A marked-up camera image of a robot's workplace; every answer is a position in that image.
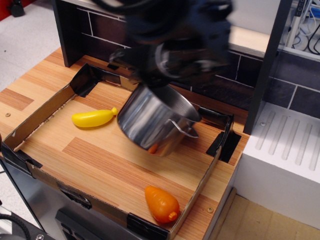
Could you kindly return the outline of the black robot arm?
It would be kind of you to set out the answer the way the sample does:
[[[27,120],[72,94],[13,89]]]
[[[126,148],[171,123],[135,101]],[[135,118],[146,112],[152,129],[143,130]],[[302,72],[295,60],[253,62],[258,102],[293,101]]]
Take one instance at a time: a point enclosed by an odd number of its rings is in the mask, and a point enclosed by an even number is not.
[[[229,64],[230,0],[108,0],[96,4],[122,15],[137,47],[117,50],[113,65],[132,71],[133,84],[189,86],[208,81]]]

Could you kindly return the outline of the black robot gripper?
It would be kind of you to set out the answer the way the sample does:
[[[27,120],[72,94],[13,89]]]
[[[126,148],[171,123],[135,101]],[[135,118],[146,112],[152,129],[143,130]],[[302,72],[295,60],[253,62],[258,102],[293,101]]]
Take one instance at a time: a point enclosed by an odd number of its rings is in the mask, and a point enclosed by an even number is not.
[[[156,48],[155,45],[120,48],[109,56],[109,63],[130,70],[129,81],[133,84],[141,83],[149,87],[166,86],[173,80],[158,68]]]

